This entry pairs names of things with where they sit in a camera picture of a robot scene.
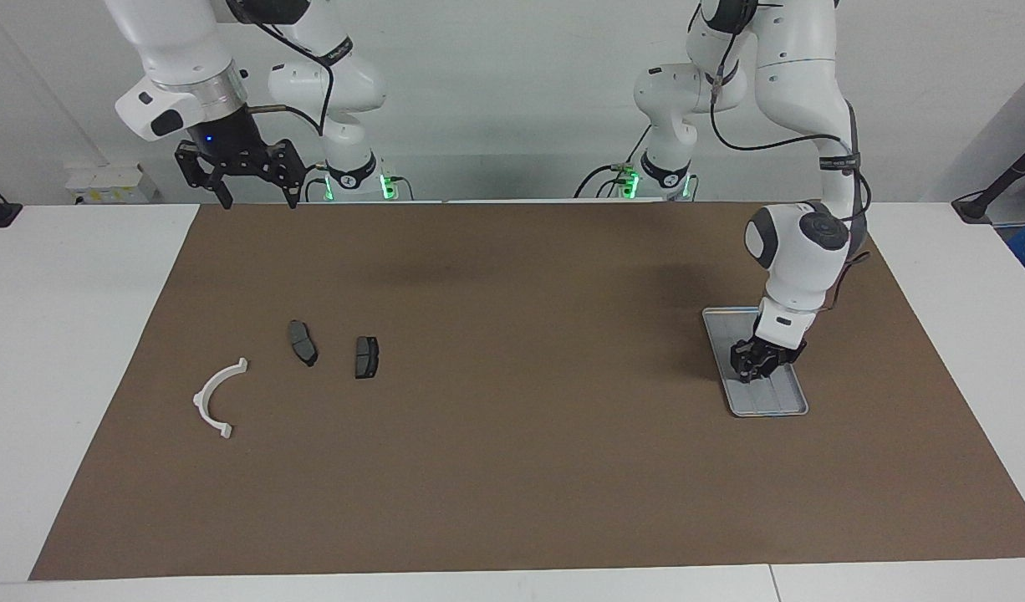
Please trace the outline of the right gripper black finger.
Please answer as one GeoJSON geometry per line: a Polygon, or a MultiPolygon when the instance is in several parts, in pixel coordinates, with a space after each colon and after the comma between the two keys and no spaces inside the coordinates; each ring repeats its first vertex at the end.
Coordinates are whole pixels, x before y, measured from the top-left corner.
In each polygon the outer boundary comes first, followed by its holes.
{"type": "Polygon", "coordinates": [[[213,171],[204,171],[201,166],[201,153],[195,142],[180,141],[176,147],[175,159],[188,186],[210,191],[216,196],[222,209],[232,208],[233,197],[223,183],[222,168],[216,167],[213,171]]]}
{"type": "Polygon", "coordinates": [[[266,180],[282,191],[288,208],[301,202],[305,164],[292,141],[277,141],[266,148],[266,180]]]}

